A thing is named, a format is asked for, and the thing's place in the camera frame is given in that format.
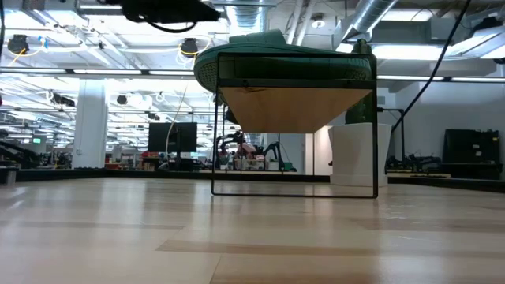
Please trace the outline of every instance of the ceiling light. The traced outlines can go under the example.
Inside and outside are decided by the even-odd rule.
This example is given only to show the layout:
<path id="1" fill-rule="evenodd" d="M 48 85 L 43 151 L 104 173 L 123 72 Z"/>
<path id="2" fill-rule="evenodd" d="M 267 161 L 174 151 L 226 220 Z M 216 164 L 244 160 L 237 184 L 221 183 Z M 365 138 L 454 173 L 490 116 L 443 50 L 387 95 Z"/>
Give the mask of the ceiling light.
<path id="1" fill-rule="evenodd" d="M 411 80 L 411 81 L 427 81 L 429 76 L 394 76 L 394 75 L 378 75 L 377 80 Z M 433 77 L 434 81 L 443 80 L 443 77 Z"/>
<path id="2" fill-rule="evenodd" d="M 437 60 L 441 52 L 441 47 L 429 45 L 384 44 L 373 47 L 373 54 L 378 59 Z"/>
<path id="3" fill-rule="evenodd" d="M 79 9 L 121 9 L 119 5 L 81 5 Z"/>
<path id="4" fill-rule="evenodd" d="M 452 82 L 468 83 L 505 83 L 505 78 L 486 78 L 486 77 L 453 77 Z"/>
<path id="5" fill-rule="evenodd" d="M 496 48 L 488 54 L 481 57 L 482 59 L 501 59 L 505 58 L 505 45 Z"/>
<path id="6" fill-rule="evenodd" d="M 141 75 L 140 70 L 75 69 L 75 74 Z"/>
<path id="7" fill-rule="evenodd" d="M 452 55 L 463 55 L 472 49 L 479 47 L 481 44 L 486 43 L 490 39 L 494 38 L 498 34 L 490 34 L 490 35 L 479 35 L 469 38 L 465 41 L 455 44 L 452 47 L 449 47 L 447 50 L 446 56 Z"/>
<path id="8" fill-rule="evenodd" d="M 151 75 L 193 76 L 193 71 L 149 71 Z"/>
<path id="9" fill-rule="evenodd" d="M 32 135 L 28 135 L 28 134 L 9 134 L 9 138 L 32 138 Z"/>
<path id="10" fill-rule="evenodd" d="M 343 53 L 351 53 L 354 49 L 354 46 L 352 44 L 348 43 L 340 43 L 339 46 L 337 47 L 337 52 L 343 52 Z"/>
<path id="11" fill-rule="evenodd" d="M 66 73 L 64 69 L 52 68 L 0 68 L 2 73 Z"/>
<path id="12" fill-rule="evenodd" d="M 317 20 L 317 21 L 313 21 L 312 27 L 313 28 L 322 28 L 322 27 L 324 27 L 325 24 L 326 23 L 324 23 L 323 20 Z"/>

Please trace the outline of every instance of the black metal stand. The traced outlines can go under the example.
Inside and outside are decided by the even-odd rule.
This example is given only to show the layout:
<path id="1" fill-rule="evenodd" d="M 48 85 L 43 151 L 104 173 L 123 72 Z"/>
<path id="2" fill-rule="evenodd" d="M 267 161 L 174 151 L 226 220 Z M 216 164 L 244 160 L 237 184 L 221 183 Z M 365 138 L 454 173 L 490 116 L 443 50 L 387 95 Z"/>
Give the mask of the black metal stand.
<path id="1" fill-rule="evenodd" d="M 372 80 L 299 80 L 299 79 L 258 79 L 258 78 L 221 78 L 220 65 L 221 57 L 232 58 L 361 58 L 369 61 L 372 68 Z M 265 196 L 265 197 L 317 197 L 317 198 L 357 198 L 375 199 L 379 196 L 379 126 L 377 124 L 377 64 L 373 54 L 293 54 L 293 53 L 218 53 L 216 64 L 215 81 L 215 116 L 214 116 L 214 149 L 216 144 L 218 128 L 218 97 L 220 87 L 264 87 L 264 88 L 332 88 L 332 89 L 368 89 L 372 90 L 372 164 L 373 164 L 373 194 L 371 196 L 326 196 L 326 195 L 301 195 L 301 194 L 259 194 L 259 193 L 220 193 L 215 191 L 215 168 L 212 167 L 211 193 L 215 196 Z M 212 161 L 217 158 L 215 151 Z"/>

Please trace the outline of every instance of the light fixture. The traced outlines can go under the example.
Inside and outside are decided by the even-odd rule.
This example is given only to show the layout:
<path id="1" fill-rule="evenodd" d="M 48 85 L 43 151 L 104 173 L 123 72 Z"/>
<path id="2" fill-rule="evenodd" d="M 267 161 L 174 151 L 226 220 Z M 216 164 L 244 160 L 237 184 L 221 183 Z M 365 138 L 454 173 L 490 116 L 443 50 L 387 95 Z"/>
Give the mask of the light fixture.
<path id="1" fill-rule="evenodd" d="M 505 58 L 505 45 L 496 48 L 488 54 L 481 57 L 482 59 L 501 59 Z"/>
<path id="2" fill-rule="evenodd" d="M 453 77 L 451 82 L 467 83 L 505 83 L 505 78 L 486 78 L 486 77 Z"/>
<path id="3" fill-rule="evenodd" d="M 2 73 L 66 73 L 64 69 L 52 68 L 0 68 Z"/>
<path id="4" fill-rule="evenodd" d="M 122 9 L 119 5 L 81 5 L 79 9 Z"/>
<path id="5" fill-rule="evenodd" d="M 26 42 L 26 35 L 14 35 L 7 43 L 7 49 L 14 54 L 24 55 L 30 51 L 30 46 Z"/>
<path id="6" fill-rule="evenodd" d="M 75 74 L 106 74 L 106 75 L 142 75 L 140 70 L 112 70 L 112 69 L 74 69 Z"/>
<path id="7" fill-rule="evenodd" d="M 324 14 L 322 13 L 314 13 L 312 15 L 312 27 L 313 28 L 322 28 L 324 27 L 324 25 L 326 24 L 324 21 L 323 21 L 323 17 L 324 17 Z"/>
<path id="8" fill-rule="evenodd" d="M 9 138 L 26 138 L 26 139 L 31 139 L 33 138 L 32 135 L 28 134 L 9 134 Z"/>
<path id="9" fill-rule="evenodd" d="M 163 94 L 163 92 L 160 92 L 158 95 L 156 95 L 156 101 L 158 103 L 162 103 L 165 101 L 165 95 Z"/>
<path id="10" fill-rule="evenodd" d="M 151 75 L 168 75 L 168 76 L 193 76 L 195 73 L 193 71 L 149 71 Z"/>
<path id="11" fill-rule="evenodd" d="M 460 43 L 456 43 L 454 46 L 449 47 L 449 49 L 447 49 L 446 56 L 464 55 L 465 53 L 471 51 L 472 49 L 488 42 L 490 39 L 494 38 L 497 35 L 498 35 L 497 33 L 489 35 L 479 35 L 479 36 L 475 35 L 472 38 L 464 40 Z"/>
<path id="12" fill-rule="evenodd" d="M 377 80 L 406 80 L 406 81 L 427 81 L 429 76 L 395 76 L 395 75 L 378 75 Z M 434 81 L 441 81 L 443 77 L 433 77 Z"/>
<path id="13" fill-rule="evenodd" d="M 343 52 L 343 53 L 351 53 L 354 49 L 354 46 L 349 43 L 340 43 L 339 46 L 337 47 L 337 52 Z"/>
<path id="14" fill-rule="evenodd" d="M 441 47 L 430 45 L 380 44 L 373 47 L 378 59 L 437 60 Z"/>

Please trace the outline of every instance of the computer monitor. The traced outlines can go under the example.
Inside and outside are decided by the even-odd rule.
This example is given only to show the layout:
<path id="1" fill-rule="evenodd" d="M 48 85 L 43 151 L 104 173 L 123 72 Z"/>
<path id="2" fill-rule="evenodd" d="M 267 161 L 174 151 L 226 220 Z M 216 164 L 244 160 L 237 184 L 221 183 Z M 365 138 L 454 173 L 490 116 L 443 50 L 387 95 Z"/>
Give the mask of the computer monitor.
<path id="1" fill-rule="evenodd" d="M 149 123 L 149 145 L 151 152 L 166 150 L 166 136 L 171 123 Z M 175 123 L 168 140 L 168 152 L 196 152 L 197 123 Z"/>

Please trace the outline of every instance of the white pillar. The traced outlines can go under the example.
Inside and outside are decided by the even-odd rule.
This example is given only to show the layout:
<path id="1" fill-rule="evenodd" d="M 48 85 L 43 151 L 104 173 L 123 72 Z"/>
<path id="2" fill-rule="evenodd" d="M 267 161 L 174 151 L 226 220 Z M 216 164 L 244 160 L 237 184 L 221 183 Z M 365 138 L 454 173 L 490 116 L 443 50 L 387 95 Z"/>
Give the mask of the white pillar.
<path id="1" fill-rule="evenodd" d="M 105 166 L 108 115 L 105 80 L 80 80 L 72 168 Z"/>

